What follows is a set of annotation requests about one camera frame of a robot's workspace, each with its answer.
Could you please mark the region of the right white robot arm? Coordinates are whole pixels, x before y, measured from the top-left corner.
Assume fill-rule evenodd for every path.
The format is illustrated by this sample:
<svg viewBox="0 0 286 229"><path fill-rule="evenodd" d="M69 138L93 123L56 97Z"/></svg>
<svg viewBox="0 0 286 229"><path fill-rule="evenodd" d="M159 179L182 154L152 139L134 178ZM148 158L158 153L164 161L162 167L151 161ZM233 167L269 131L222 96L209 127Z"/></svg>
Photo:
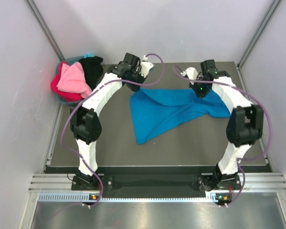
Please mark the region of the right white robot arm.
<svg viewBox="0 0 286 229"><path fill-rule="evenodd" d="M201 72L194 67L184 71L183 75L190 80L189 87L199 98L206 98L210 92L216 93L230 112L225 153L216 164L212 176L198 177L200 188L211 191L226 188L237 181L239 163L262 136L264 111L236 89L227 71L218 70L214 60L206 60L200 66Z"/></svg>

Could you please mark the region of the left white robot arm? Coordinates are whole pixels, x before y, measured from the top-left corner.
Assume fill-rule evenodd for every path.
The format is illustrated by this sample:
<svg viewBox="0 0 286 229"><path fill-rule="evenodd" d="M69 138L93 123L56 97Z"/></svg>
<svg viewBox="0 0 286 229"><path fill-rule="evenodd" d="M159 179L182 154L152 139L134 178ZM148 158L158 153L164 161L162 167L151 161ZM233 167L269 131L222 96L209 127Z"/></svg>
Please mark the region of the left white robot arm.
<svg viewBox="0 0 286 229"><path fill-rule="evenodd" d="M118 64L111 65L103 79L93 90L93 96L86 100L70 120L71 131L78 145L80 156L79 171L73 178L73 190L93 190L100 187L98 177L92 173L98 169L96 142L102 132L99 120L101 110L110 98L124 85L137 92L154 64L147 56L142 59L126 53Z"/></svg>

